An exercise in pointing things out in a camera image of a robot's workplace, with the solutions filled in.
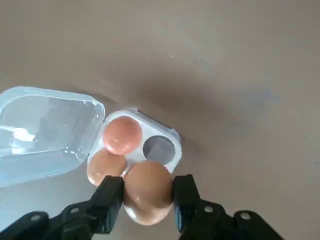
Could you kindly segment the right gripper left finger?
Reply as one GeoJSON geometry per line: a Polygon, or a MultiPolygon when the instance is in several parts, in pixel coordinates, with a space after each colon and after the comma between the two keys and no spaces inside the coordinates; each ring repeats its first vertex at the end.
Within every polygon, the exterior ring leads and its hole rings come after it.
{"type": "Polygon", "coordinates": [[[68,205],[49,217],[45,211],[29,212],[0,233],[2,240],[90,240],[94,234],[110,234],[124,198],[124,180],[106,176],[92,197],[68,205]]]}

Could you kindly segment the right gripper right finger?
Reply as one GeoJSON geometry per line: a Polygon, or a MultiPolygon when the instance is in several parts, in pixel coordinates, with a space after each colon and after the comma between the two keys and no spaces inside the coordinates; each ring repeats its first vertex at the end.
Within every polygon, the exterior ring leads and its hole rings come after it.
{"type": "Polygon", "coordinates": [[[201,199],[194,177],[173,179],[173,211],[180,240],[281,240],[257,213],[240,210],[230,216],[217,203],[201,199]]]}

